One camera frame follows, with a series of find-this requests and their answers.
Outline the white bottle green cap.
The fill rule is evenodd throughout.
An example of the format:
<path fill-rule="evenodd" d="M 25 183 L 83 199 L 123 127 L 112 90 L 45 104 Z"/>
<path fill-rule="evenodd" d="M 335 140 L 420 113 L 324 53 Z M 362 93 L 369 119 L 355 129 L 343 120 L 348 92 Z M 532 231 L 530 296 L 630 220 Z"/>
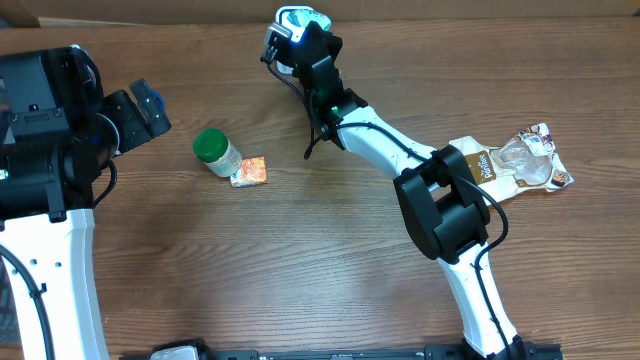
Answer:
<path fill-rule="evenodd" d="M 230 177 L 242 165 L 242 155 L 217 128 L 201 132 L 193 143 L 194 154 L 217 176 Z"/>

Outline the orange tissue pack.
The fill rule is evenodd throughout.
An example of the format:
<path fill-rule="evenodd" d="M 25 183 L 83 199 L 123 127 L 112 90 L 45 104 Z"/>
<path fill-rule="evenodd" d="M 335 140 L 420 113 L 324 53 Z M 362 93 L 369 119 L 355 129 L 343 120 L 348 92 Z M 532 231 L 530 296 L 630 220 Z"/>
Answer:
<path fill-rule="evenodd" d="M 263 156 L 244 159 L 240 169 L 230 177 L 234 188 L 267 183 L 267 167 Z"/>

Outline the beige snack bag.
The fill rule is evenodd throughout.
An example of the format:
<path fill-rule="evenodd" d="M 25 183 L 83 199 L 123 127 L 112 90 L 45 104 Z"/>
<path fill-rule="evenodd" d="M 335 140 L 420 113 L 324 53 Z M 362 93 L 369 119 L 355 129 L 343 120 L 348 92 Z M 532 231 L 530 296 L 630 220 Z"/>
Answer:
<path fill-rule="evenodd" d="M 520 130 L 501 147 L 482 145 L 471 136 L 449 144 L 462 152 L 476 184 L 497 202 L 528 190 L 554 192 L 574 181 L 546 123 Z"/>

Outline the teal wet wipes pack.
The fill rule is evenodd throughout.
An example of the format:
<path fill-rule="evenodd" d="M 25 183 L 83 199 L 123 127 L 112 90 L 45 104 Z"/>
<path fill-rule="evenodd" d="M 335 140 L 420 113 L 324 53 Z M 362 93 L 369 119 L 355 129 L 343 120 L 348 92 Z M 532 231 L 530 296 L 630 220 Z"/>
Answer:
<path fill-rule="evenodd" d="M 304 30 L 312 22 L 317 23 L 321 29 L 325 31 L 328 31 L 332 26 L 332 21 L 327 15 L 310 8 L 291 10 L 286 15 L 284 24 L 287 28 L 294 31 Z"/>

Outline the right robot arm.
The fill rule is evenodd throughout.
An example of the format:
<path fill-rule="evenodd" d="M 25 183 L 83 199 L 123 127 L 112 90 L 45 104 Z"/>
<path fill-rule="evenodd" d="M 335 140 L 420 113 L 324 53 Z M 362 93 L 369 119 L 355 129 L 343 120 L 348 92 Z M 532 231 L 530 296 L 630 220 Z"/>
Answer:
<path fill-rule="evenodd" d="M 286 64 L 305 92 L 310 123 L 392 177 L 407 232 L 420 252 L 437 261 L 462 316 L 470 359 L 523 359 L 525 346 L 509 321 L 489 265 L 494 248 L 487 225 L 499 205 L 473 179 L 464 155 L 414 143 L 383 121 L 335 66 L 342 41 L 309 23 L 288 49 Z"/>

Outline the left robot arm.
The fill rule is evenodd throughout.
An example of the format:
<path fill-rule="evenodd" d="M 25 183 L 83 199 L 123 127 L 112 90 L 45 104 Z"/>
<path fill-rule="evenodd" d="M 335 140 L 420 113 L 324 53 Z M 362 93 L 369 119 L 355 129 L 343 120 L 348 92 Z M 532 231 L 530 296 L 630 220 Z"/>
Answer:
<path fill-rule="evenodd" d="M 1 59 L 1 340 L 28 359 L 105 359 L 93 184 L 170 129 L 138 80 L 106 94 L 81 47 Z"/>

